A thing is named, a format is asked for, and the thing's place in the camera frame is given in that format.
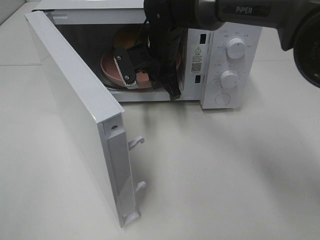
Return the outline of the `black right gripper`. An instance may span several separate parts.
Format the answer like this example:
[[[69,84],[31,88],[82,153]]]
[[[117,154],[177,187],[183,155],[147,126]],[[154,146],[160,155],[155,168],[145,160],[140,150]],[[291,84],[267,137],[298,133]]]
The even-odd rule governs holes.
[[[176,55],[185,28],[198,28],[194,0],[145,0],[143,10],[149,23],[146,43],[136,43],[128,51],[113,51],[115,65],[126,88],[138,88],[136,73],[147,73],[156,83],[164,83],[171,101],[181,97]]]

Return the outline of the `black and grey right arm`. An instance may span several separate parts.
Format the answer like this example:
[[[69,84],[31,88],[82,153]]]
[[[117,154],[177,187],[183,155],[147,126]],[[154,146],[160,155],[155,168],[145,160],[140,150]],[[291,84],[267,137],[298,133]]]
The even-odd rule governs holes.
[[[301,75],[320,85],[320,3],[317,0],[146,0],[147,42],[117,47],[113,59],[123,84],[137,87],[137,73],[164,88],[171,100],[181,96],[176,54],[184,29],[215,31],[224,23],[273,28],[281,48],[292,50]]]

